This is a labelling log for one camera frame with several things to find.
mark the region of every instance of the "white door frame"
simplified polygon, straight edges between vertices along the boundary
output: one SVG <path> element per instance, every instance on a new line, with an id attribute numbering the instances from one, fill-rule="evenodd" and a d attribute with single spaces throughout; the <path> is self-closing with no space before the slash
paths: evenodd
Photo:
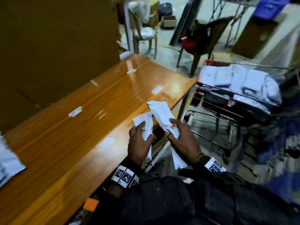
<path id="1" fill-rule="evenodd" d="M 127 45 L 128 45 L 128 51 L 125 51 L 124 53 L 120 54 L 120 60 L 123 60 L 127 58 L 129 55 L 133 54 L 133 40 L 132 40 L 132 32 L 130 28 L 130 19 L 129 19 L 129 11 L 128 11 L 128 4 L 129 1 L 124 2 L 124 16 L 125 16 L 125 31 L 127 36 Z"/>

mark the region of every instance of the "hand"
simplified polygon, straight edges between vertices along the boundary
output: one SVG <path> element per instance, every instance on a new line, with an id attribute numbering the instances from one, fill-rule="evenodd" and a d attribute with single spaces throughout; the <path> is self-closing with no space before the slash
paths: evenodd
<path id="1" fill-rule="evenodd" d="M 138 126 L 133 126 L 129 130 L 129 144 L 128 144 L 128 158 L 136 162 L 138 165 L 142 165 L 146 159 L 150 146 L 154 140 L 154 135 L 148 136 L 148 139 L 144 141 L 142 137 L 142 128 L 145 125 L 143 121 Z"/>
<path id="2" fill-rule="evenodd" d="M 197 155 L 201 153 L 199 143 L 195 139 L 190 127 L 187 124 L 182 123 L 180 120 L 170 118 L 170 122 L 175 124 L 179 129 L 179 138 L 176 139 L 173 134 L 168 134 L 168 140 L 185 158 L 191 163 L 196 163 L 202 156 Z"/>

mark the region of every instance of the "wooden table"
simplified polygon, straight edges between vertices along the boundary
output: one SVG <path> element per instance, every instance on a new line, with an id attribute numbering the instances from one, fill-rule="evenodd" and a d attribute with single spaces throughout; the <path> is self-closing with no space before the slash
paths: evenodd
<path id="1" fill-rule="evenodd" d="M 130 63 L 137 71 L 127 74 Z M 132 119 L 150 111 L 146 102 L 173 108 L 195 84 L 138 55 L 94 82 L 5 134 L 27 169 L 0 189 L 1 225 L 64 224 L 126 157 Z"/>

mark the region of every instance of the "brown chair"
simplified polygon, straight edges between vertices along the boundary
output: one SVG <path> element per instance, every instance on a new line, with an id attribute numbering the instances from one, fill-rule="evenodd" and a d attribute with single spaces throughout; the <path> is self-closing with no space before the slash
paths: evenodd
<path id="1" fill-rule="evenodd" d="M 137 16 L 135 13 L 133 13 L 131 10 L 129 10 L 129 14 L 131 18 L 133 19 L 134 26 L 132 30 L 132 38 L 133 38 L 133 49 L 134 53 L 139 54 L 139 43 L 140 41 L 149 41 L 149 50 L 152 49 L 152 39 L 155 41 L 155 54 L 154 54 L 154 60 L 156 59 L 156 54 L 157 54 L 157 33 L 156 30 L 150 28 L 150 27 L 144 27 L 142 30 L 148 30 L 149 32 L 152 32 L 151 35 L 148 35 L 147 37 L 142 37 L 141 30 L 140 30 L 140 24 L 137 19 Z"/>
<path id="2" fill-rule="evenodd" d="M 182 55 L 183 50 L 194 56 L 192 68 L 190 71 L 190 78 L 193 78 L 201 55 L 208 54 L 208 59 L 212 54 L 214 46 L 219 41 L 223 31 L 234 17 L 226 17 L 210 22 L 204 26 L 195 26 L 194 31 L 188 31 L 182 35 L 182 49 L 180 51 L 177 66 Z"/>

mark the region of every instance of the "black garbage bag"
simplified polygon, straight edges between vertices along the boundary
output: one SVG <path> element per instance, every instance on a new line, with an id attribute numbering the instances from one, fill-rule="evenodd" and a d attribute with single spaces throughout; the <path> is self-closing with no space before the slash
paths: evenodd
<path id="1" fill-rule="evenodd" d="M 173 14 L 171 3 L 162 3 L 159 5 L 158 19 L 159 21 L 163 16 L 171 16 Z"/>

